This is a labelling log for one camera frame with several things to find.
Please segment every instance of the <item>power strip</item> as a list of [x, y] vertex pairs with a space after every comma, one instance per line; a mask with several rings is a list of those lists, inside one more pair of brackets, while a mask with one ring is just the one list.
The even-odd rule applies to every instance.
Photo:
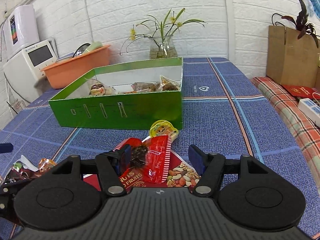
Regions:
[[310, 98], [300, 99], [298, 108], [312, 121], [320, 127], [320, 107]]

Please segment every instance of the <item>orange plastic basin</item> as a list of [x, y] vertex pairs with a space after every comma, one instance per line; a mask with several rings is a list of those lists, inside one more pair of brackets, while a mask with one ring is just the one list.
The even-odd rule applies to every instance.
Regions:
[[53, 63], [41, 71], [44, 71], [53, 88], [65, 88], [89, 70], [109, 65], [109, 47], [105, 45], [87, 54]]

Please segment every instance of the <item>glass jar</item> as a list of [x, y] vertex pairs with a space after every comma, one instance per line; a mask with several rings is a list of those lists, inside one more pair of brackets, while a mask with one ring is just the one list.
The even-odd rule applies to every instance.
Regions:
[[150, 59], [177, 57], [177, 51], [174, 47], [172, 36], [149, 38], [150, 40]]

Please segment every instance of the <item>red plaid fabric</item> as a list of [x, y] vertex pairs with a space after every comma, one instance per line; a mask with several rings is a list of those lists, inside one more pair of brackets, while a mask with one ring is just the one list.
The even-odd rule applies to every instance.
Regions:
[[256, 77], [252, 83], [269, 100], [296, 139], [320, 194], [320, 129], [298, 109], [297, 100], [271, 78]]

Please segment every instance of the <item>white brick wall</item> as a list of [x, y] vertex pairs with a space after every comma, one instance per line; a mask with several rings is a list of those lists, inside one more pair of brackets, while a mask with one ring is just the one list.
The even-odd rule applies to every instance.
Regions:
[[[6, 1], [11, 8], [21, 0]], [[0, 0], [1, 16], [4, 3], [5, 0]], [[148, 58], [149, 42], [146, 40], [133, 43], [128, 53], [119, 55], [130, 28], [145, 19], [146, 14], [163, 17], [170, 8], [177, 12], [186, 7], [181, 20], [199, 18], [208, 24], [206, 28], [190, 24], [175, 35], [174, 44], [180, 56], [235, 55], [234, 64], [249, 78], [265, 75], [271, 15], [278, 12], [296, 16], [300, 11], [298, 0], [232, 0], [227, 4], [232, 4], [234, 18], [227, 19], [225, 0], [87, 0], [93, 37], [96, 41], [111, 44], [112, 63]], [[84, 0], [33, 0], [33, 5], [40, 39], [54, 37], [59, 55], [90, 42]], [[320, 30], [316, 17], [310, 21]], [[234, 26], [234, 33], [233, 28], [228, 29], [228, 24]], [[228, 44], [230, 35], [234, 37], [234, 46]], [[235, 48], [235, 51], [228, 51], [229, 48]], [[0, 107], [3, 106], [1, 100], [5, 98], [4, 89], [5, 82], [0, 71]], [[1, 120], [0, 128], [8, 121]]]

